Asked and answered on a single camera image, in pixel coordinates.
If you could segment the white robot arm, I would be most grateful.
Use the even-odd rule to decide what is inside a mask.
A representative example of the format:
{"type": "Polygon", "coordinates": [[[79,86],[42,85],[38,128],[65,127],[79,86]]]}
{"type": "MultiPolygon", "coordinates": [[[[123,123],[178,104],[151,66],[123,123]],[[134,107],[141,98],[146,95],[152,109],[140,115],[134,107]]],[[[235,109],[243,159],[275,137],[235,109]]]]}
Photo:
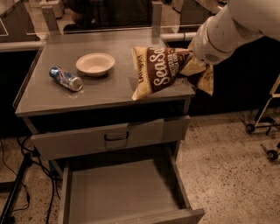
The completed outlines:
{"type": "Polygon", "coordinates": [[[228,0],[198,29],[192,51],[199,61],[217,65],[261,37],[280,41],[280,0],[228,0]]]}

